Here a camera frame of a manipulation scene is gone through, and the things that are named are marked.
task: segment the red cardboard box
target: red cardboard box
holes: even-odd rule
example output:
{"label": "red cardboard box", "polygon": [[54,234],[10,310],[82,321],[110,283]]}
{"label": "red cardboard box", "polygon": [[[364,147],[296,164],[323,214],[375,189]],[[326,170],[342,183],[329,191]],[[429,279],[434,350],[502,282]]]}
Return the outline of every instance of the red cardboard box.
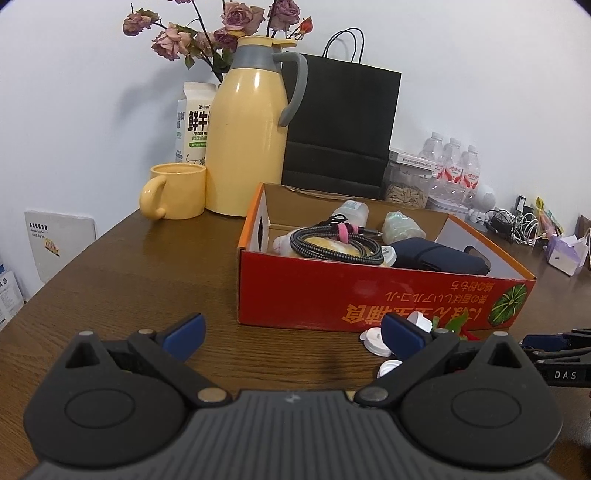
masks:
{"label": "red cardboard box", "polygon": [[466,330],[506,328],[517,318],[535,277],[509,254],[466,223],[446,213],[404,209],[378,200],[368,227],[380,230],[388,212],[402,211],[427,239],[466,251],[491,264],[487,276],[352,265],[279,257],[273,240],[295,228],[327,219],[345,199],[276,184],[261,184],[238,245],[238,322],[245,325],[361,332],[379,326],[388,312],[420,310],[439,326],[468,309]]}

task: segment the milk carton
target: milk carton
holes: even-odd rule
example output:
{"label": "milk carton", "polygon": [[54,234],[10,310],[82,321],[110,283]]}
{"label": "milk carton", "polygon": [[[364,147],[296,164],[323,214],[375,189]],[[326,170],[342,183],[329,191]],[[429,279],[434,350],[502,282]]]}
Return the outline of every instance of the milk carton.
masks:
{"label": "milk carton", "polygon": [[176,161],[205,165],[209,108],[217,86],[185,82],[177,108]]}

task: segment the yellow mug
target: yellow mug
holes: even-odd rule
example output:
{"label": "yellow mug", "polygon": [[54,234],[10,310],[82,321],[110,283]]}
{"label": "yellow mug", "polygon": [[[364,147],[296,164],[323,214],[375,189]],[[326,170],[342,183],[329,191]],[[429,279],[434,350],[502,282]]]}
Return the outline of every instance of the yellow mug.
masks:
{"label": "yellow mug", "polygon": [[205,209],[205,167],[164,163],[150,169],[151,180],[139,196],[139,210],[150,220],[185,220]]}

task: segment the box lid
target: box lid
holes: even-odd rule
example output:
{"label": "box lid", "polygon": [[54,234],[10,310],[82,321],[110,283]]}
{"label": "box lid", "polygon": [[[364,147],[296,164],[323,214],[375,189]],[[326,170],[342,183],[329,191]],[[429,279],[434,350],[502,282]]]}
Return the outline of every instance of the box lid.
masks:
{"label": "box lid", "polygon": [[427,199],[427,208],[430,206],[435,206],[437,209],[446,212],[454,212],[454,213],[468,213],[468,207],[462,205],[461,203],[451,202],[450,200],[442,199],[439,197],[429,197]]}
{"label": "box lid", "polygon": [[390,161],[397,163],[399,165],[406,165],[409,167],[420,168],[421,170],[425,170],[427,172],[434,172],[437,164],[431,160],[427,160],[426,158],[420,158],[416,155],[411,155],[409,153],[391,149],[390,155],[388,157]]}

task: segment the paper card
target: paper card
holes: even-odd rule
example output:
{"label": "paper card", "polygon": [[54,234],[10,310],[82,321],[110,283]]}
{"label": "paper card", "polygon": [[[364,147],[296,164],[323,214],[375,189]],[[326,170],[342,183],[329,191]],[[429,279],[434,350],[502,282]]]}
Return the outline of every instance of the paper card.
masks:
{"label": "paper card", "polygon": [[0,276],[0,330],[23,307],[21,291],[18,288],[14,274],[10,271]]}

